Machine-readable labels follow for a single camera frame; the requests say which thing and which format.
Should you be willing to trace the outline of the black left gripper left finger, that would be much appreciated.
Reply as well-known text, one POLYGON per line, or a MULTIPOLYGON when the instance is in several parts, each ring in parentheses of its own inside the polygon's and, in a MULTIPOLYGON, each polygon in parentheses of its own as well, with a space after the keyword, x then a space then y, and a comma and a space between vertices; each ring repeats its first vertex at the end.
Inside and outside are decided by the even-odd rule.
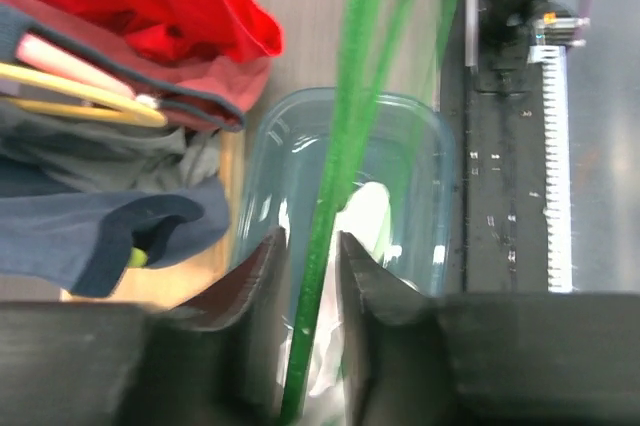
POLYGON ((178 308, 5 303, 5 425, 266 425, 286 306, 285 231, 178 308))

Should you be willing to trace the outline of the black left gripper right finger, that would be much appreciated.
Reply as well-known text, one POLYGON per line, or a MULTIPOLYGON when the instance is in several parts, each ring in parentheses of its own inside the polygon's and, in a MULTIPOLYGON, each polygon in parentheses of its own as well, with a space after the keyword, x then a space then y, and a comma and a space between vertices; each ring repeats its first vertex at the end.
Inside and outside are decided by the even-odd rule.
POLYGON ((345 379, 351 425, 635 425, 639 299, 462 293, 366 276, 368 375, 345 379))

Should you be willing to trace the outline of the lime green hanger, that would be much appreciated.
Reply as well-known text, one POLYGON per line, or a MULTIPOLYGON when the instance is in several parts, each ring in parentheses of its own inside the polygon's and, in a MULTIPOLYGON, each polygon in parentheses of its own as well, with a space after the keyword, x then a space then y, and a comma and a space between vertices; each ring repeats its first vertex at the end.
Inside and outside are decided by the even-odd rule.
POLYGON ((127 268, 144 268, 148 261, 148 255, 145 251, 139 248, 132 248, 129 260, 127 262, 127 268))

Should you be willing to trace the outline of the navy blue tank top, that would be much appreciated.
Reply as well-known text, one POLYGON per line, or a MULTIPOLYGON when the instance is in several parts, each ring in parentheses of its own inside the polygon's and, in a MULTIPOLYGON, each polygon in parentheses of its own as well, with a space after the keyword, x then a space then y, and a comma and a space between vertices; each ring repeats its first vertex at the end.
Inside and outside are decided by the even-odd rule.
POLYGON ((217 177, 165 193, 74 190, 24 163, 1 162, 1 271, 106 298, 134 250, 150 269, 180 263, 220 240, 230 209, 217 177))

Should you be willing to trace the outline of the white tank top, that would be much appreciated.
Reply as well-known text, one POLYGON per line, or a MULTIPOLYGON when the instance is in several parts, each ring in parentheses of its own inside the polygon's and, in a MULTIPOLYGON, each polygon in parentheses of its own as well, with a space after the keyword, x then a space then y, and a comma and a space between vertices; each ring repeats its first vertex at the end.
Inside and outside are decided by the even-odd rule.
POLYGON ((390 236, 389 190, 367 182, 335 216, 307 380, 311 398, 336 390, 343 379, 361 385, 368 375, 363 290, 390 236))

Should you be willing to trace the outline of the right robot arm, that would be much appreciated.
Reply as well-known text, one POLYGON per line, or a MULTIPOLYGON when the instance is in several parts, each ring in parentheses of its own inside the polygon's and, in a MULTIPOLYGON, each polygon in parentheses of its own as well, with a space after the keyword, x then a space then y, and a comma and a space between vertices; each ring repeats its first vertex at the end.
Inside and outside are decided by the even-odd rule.
POLYGON ((590 7, 591 0, 579 0, 577 12, 552 0, 466 0, 466 66, 477 74, 497 69, 514 48, 517 69, 532 43, 582 47, 590 7))

